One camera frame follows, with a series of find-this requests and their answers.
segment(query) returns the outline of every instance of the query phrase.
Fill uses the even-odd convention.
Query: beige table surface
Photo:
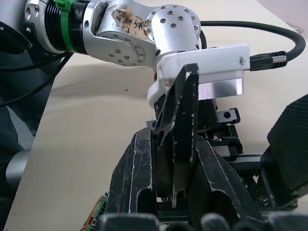
[[[200,20],[246,20],[289,28],[256,0],[140,2],[184,5]],[[208,47],[248,43],[251,55],[293,47],[283,37],[252,29],[203,31]],[[239,109],[242,121],[237,129],[246,153],[263,152],[266,135],[282,110],[308,92],[307,60],[308,50],[285,68],[245,72],[245,94],[218,100],[220,110]],[[154,118],[146,99],[152,82],[149,68],[72,57],[55,80],[5,230],[82,227],[97,199],[108,191],[113,169],[133,133]],[[304,204],[300,210],[307,211]]]

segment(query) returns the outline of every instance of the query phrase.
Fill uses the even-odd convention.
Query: silver cable connector
[[[273,57],[273,64],[283,63],[285,61],[287,61],[287,56],[285,56],[285,55],[279,55],[279,56]]]

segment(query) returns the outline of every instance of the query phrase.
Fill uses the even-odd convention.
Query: green cable tie
[[[76,52],[71,39],[69,37],[68,32],[68,16],[71,12],[71,6],[75,2],[75,0],[53,0],[56,3],[56,7],[61,10],[61,30],[62,30],[62,37],[64,43],[69,51]]]

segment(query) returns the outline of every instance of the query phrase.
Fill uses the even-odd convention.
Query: black cable
[[[300,34],[292,30],[288,30],[288,29],[281,28],[278,26],[271,26],[268,24],[241,22],[241,21],[201,21],[201,26],[246,27],[246,28],[264,30],[264,31],[268,31],[274,34],[282,35],[286,38],[291,39],[295,43],[295,47],[286,53],[287,62],[299,56],[303,52],[306,46],[306,41]]]
[[[206,49],[207,48],[206,38],[202,30],[200,32],[200,40],[201,40],[201,48]]]
[[[33,65],[29,65],[29,66],[19,66],[19,67],[4,67],[4,66],[0,66],[0,71],[5,71],[5,72],[14,72],[14,71],[27,71],[27,70],[32,70],[32,69],[36,69],[39,68],[41,66],[53,63],[59,59],[62,59],[64,57],[66,57],[68,54],[68,52],[65,52],[63,54],[58,54],[50,59],[44,60],[42,62],[33,64]]]
[[[52,74],[52,76],[47,79],[44,83],[42,83],[41,85],[39,85],[38,87],[34,88],[31,92],[27,93],[27,94],[24,94],[20,97],[17,97],[13,100],[9,100],[9,101],[6,101],[6,102],[2,102],[0,103],[0,107],[5,107],[5,106],[8,106],[10,104],[13,104],[13,103],[16,103],[18,101],[21,101],[21,100],[24,100],[36,93],[38,93],[40,90],[42,90],[44,87],[46,87],[50,82],[52,82],[55,77],[57,76],[57,74],[62,70],[62,68],[64,67],[64,65],[67,63],[67,61],[72,57],[72,53],[70,53],[69,55],[67,55],[62,61],[61,63],[59,64],[59,66],[57,67],[57,69],[55,70],[55,72]]]

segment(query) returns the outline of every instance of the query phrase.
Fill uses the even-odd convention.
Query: handwritten label
[[[112,17],[116,25],[122,28],[121,30],[127,34],[141,39],[147,39],[149,37],[147,33],[148,24],[142,18],[128,12],[127,8],[115,9],[112,12]]]

